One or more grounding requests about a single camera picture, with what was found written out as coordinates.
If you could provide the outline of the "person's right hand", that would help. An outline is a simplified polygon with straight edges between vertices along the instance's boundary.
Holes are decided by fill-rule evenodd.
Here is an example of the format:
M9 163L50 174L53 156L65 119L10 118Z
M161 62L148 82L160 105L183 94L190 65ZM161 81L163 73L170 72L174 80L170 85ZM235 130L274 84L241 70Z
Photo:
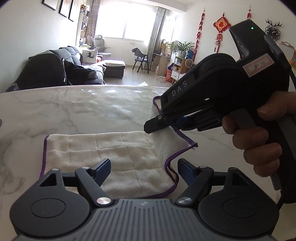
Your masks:
M269 101L257 110L258 115L265 121L282 118L284 115L295 114L295 92L275 92ZM235 121L225 116L222 119L224 132L232 135L234 147L243 150L245 161L253 166L255 174L268 177L280 166L279 157L282 148L278 143L267 144L268 131L255 127L239 130Z

